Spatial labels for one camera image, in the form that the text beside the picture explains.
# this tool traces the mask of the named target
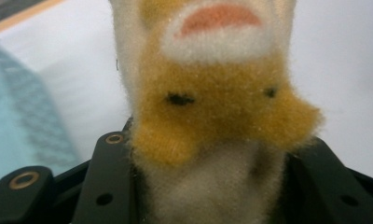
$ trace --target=plush toy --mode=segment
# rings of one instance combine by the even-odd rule
[[[321,120],[290,84],[295,0],[111,0],[150,223],[264,223]]]

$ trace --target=white fur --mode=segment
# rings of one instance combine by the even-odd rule
[[[114,16],[117,59],[131,108],[138,94],[138,62],[148,31],[140,18],[140,0],[110,0]]]
[[[202,7],[218,4],[220,1],[205,1],[190,4],[177,13],[168,25],[161,39],[161,50],[165,56],[179,63],[242,63],[265,56],[274,45],[271,27],[263,16],[260,25],[242,27],[226,26],[212,31],[179,37],[185,19]]]
[[[137,163],[148,185],[149,223],[265,223],[280,190],[283,153],[255,142],[219,143],[205,151],[179,169]]]
[[[274,0],[276,15],[281,27],[279,30],[279,36],[281,37],[279,44],[285,55],[288,54],[289,50],[296,2],[296,0]]]

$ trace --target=teal fabric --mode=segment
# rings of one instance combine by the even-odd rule
[[[44,84],[0,49],[0,177],[28,165],[58,175],[79,163]]]

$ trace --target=black plastic mount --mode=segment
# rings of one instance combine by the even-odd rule
[[[0,224],[145,223],[128,127],[102,136],[90,161],[62,175],[32,166],[3,177]],[[322,140],[290,155],[285,176],[285,223],[373,224],[373,178],[344,167]]]

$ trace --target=black spot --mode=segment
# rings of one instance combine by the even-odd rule
[[[350,195],[342,195],[340,199],[351,207],[357,207],[359,205],[359,202]]]
[[[166,99],[172,105],[187,105],[187,104],[195,103],[195,99],[193,99],[193,97],[190,97],[186,94],[180,95],[176,93],[169,93]]]
[[[267,88],[267,89],[265,89],[264,93],[269,98],[274,98],[274,97],[276,97],[277,89],[276,88]]]
[[[110,193],[102,194],[96,199],[96,204],[101,206],[108,205],[113,201],[113,198],[114,196]]]

